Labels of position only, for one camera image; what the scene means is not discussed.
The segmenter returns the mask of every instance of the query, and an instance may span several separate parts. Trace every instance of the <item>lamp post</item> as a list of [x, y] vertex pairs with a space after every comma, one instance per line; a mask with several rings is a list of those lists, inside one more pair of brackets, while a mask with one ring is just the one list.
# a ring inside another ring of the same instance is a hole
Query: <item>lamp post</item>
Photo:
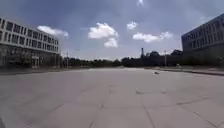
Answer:
[[164, 63], [165, 63], [165, 67], [166, 67], [166, 65], [167, 65], [167, 59], [166, 59], [166, 50], [164, 51], [164, 53], [165, 53], [165, 57], [164, 57]]

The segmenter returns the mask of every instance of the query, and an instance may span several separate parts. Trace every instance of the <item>street light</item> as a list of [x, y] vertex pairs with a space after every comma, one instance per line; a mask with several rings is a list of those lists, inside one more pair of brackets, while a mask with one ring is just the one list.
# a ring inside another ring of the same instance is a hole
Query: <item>street light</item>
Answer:
[[164, 53], [165, 53], [165, 57], [164, 57], [165, 60], [164, 60], [164, 63], [165, 63], [165, 67], [166, 67], [166, 63], [167, 63], [167, 62], [166, 62], [166, 61], [167, 61], [167, 60], [166, 60], [166, 50], [164, 51]]

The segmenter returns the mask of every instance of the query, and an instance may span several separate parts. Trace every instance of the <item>sky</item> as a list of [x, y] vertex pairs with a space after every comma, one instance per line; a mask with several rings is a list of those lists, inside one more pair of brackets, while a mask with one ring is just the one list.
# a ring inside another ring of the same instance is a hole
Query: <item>sky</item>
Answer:
[[223, 0], [0, 0], [0, 17], [60, 39], [61, 54], [121, 59], [182, 49], [181, 35], [224, 13]]

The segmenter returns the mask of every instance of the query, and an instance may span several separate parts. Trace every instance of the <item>paved plaza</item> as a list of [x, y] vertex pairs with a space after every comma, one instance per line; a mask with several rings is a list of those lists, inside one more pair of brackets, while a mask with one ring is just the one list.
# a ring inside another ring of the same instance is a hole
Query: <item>paved plaza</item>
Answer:
[[0, 117], [5, 128], [224, 128], [224, 77], [154, 72], [1, 75]]

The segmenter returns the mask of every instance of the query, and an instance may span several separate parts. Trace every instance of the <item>building facade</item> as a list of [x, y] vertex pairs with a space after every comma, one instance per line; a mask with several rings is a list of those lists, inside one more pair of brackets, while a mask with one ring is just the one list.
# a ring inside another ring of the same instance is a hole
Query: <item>building facade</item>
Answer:
[[224, 14], [182, 35], [185, 55], [202, 62], [216, 63], [224, 58]]
[[54, 36], [0, 18], [0, 67], [58, 66], [59, 57]]

